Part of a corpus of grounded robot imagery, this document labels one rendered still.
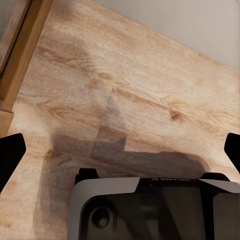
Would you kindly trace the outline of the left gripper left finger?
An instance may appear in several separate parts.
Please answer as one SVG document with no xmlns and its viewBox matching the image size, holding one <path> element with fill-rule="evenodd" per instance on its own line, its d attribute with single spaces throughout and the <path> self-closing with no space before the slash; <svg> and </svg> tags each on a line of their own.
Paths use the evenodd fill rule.
<svg viewBox="0 0 240 240">
<path fill-rule="evenodd" d="M 0 138 L 0 193 L 26 152 L 21 133 Z"/>
</svg>

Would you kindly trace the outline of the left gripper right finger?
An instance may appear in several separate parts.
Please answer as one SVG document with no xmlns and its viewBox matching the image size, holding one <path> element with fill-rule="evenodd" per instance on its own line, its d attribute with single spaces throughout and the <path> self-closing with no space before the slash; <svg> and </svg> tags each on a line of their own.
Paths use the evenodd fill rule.
<svg viewBox="0 0 240 240">
<path fill-rule="evenodd" d="M 228 133 L 224 151 L 240 173 L 240 135 Z"/>
</svg>

